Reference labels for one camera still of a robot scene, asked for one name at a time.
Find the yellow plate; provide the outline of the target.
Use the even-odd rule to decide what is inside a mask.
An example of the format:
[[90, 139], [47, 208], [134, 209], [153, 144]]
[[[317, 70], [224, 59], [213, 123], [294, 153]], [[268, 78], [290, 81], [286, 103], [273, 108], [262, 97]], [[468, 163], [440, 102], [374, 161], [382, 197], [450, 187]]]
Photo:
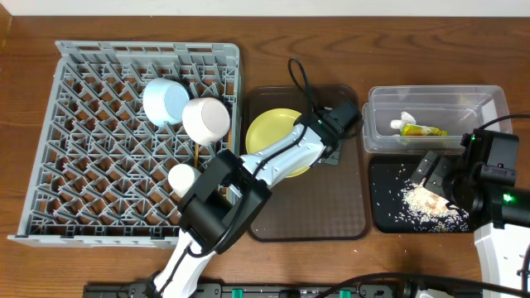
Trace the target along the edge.
[[246, 133], [247, 155], [243, 162], [256, 180], [273, 185], [310, 168], [315, 150], [305, 119], [296, 110], [275, 108], [252, 121]]

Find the green yellow snack wrapper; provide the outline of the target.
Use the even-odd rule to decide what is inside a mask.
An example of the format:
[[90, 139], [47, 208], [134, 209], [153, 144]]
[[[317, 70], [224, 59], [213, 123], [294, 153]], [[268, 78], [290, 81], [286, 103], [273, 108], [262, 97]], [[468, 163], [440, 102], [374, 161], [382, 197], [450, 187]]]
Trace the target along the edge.
[[401, 129], [400, 135], [404, 137], [439, 137], [446, 136], [447, 131], [441, 130], [437, 127], [429, 127], [407, 123]]

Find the brown serving tray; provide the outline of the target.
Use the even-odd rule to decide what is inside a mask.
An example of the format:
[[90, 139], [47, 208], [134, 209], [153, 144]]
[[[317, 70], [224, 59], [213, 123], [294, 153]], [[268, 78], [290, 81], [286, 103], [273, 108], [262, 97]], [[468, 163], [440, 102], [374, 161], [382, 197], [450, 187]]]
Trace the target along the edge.
[[[355, 91], [343, 84], [313, 87], [317, 106], [338, 108], [352, 103], [360, 108]], [[274, 108], [306, 111], [305, 96], [294, 86], [258, 87], [243, 103], [242, 135], [261, 113]], [[345, 140], [338, 164], [319, 163], [286, 178], [272, 188], [272, 196], [248, 229], [259, 242], [356, 240], [369, 230], [367, 171], [360, 134]]]

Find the cream white cup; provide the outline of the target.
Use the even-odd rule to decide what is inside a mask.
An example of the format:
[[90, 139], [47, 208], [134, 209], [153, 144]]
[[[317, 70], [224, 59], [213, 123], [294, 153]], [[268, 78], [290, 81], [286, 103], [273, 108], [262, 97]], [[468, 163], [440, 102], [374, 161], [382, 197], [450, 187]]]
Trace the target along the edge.
[[167, 179], [176, 195], [183, 198], [200, 175], [193, 166], [178, 164], [169, 170]]

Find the grey plastic dish rack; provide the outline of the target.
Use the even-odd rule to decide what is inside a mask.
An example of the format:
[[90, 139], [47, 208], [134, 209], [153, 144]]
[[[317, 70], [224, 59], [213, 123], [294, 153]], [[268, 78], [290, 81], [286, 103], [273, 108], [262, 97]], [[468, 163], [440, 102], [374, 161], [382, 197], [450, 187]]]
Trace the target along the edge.
[[[142, 106], [153, 79], [213, 97], [231, 117], [239, 151], [242, 59], [230, 43], [57, 41], [61, 58], [12, 241], [32, 247], [173, 248], [177, 196], [167, 176], [194, 165], [180, 124], [157, 127]], [[227, 149], [228, 134], [200, 145], [199, 170]]]

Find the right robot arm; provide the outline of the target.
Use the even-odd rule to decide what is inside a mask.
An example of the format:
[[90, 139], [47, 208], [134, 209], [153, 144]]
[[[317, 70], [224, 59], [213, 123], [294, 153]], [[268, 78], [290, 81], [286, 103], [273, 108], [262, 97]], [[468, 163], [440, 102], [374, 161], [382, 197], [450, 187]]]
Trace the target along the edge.
[[429, 151], [411, 181], [469, 216], [482, 281], [529, 295], [529, 191], [516, 188], [511, 156], [453, 161]]

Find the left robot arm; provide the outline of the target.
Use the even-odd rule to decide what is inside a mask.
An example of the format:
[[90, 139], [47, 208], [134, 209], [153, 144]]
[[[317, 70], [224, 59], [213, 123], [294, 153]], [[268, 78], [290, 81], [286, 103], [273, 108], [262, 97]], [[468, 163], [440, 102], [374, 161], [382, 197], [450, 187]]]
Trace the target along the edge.
[[192, 296], [210, 259], [241, 238], [272, 187], [332, 155], [358, 120], [357, 108], [322, 109], [302, 115], [283, 139], [256, 153], [223, 151], [198, 175], [187, 165], [174, 166], [168, 177], [181, 198], [180, 231], [169, 262], [152, 279], [153, 296]]

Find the light blue bowl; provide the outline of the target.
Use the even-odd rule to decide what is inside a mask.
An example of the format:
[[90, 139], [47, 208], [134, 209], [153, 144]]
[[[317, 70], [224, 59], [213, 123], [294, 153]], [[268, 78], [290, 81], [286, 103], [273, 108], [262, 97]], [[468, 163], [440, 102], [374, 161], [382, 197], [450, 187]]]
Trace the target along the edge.
[[186, 87], [173, 80], [157, 78], [143, 91], [142, 106], [148, 120], [157, 127], [182, 121], [184, 107], [190, 101]]

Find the clear plastic bin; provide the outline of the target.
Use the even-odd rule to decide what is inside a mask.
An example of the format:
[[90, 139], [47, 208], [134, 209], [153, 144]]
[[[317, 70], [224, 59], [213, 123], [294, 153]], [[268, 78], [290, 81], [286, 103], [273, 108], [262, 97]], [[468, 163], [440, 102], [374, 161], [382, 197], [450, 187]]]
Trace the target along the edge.
[[[401, 136], [391, 128], [402, 113], [418, 125], [446, 131], [445, 136]], [[509, 115], [504, 91], [496, 85], [378, 86], [363, 106], [364, 150], [374, 154], [422, 155], [427, 151], [460, 154], [462, 135]]]

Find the white bowl with food residue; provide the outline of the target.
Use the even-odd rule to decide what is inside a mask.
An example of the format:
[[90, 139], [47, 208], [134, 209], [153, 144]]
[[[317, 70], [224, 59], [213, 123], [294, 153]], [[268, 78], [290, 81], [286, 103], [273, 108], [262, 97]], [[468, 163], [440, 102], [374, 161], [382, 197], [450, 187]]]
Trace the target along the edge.
[[215, 98], [189, 101], [182, 113], [182, 124], [187, 135], [200, 145], [222, 139], [230, 129], [230, 116], [224, 104]]

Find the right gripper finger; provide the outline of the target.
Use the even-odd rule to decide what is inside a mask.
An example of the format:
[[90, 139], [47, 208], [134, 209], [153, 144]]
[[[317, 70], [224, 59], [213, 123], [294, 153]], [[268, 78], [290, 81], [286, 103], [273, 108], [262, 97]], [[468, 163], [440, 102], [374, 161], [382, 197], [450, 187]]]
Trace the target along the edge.
[[436, 168], [439, 157], [437, 153], [428, 151], [412, 173], [410, 181], [415, 185], [421, 185], [425, 179], [428, 180]]
[[437, 163], [427, 172], [423, 188], [444, 199], [451, 196], [451, 163]]

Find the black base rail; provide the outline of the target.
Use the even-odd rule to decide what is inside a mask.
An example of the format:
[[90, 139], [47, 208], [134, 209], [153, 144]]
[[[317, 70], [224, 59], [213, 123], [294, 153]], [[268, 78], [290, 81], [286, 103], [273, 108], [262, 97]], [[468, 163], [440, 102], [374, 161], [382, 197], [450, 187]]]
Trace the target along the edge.
[[[192, 295], [197, 298], [311, 298], [318, 296], [327, 289], [326, 286], [223, 286], [216, 283], [203, 283], [197, 286], [197, 289]], [[155, 295], [154, 290], [149, 285], [142, 283], [133, 283], [131, 285], [86, 285], [82, 294], [83, 298], [154, 297]], [[350, 298], [482, 298], [483, 294], [481, 291], [470, 289], [449, 289], [444, 286], [419, 286], [408, 281], [403, 286], [390, 283], [387, 285], [363, 284], [345, 287], [333, 292], [331, 296]]]

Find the wooden chopstick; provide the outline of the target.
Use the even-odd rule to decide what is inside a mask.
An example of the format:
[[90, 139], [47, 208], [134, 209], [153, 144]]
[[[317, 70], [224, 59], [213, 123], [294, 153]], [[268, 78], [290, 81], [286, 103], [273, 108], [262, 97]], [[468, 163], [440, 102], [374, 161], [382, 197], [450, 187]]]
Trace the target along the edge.
[[195, 157], [194, 157], [194, 168], [199, 169], [199, 154], [200, 154], [200, 145], [195, 144]]
[[232, 129], [228, 132], [228, 141], [227, 141], [227, 149], [231, 150], [232, 147]]

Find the white tissue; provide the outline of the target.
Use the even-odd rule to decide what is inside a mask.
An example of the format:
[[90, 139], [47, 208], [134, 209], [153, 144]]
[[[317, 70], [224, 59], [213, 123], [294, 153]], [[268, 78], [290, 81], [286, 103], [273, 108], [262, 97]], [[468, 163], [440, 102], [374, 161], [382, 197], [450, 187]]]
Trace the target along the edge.
[[416, 119], [410, 113], [401, 112], [401, 118], [392, 120], [390, 127], [392, 129], [402, 130], [406, 124], [415, 125], [416, 123]]

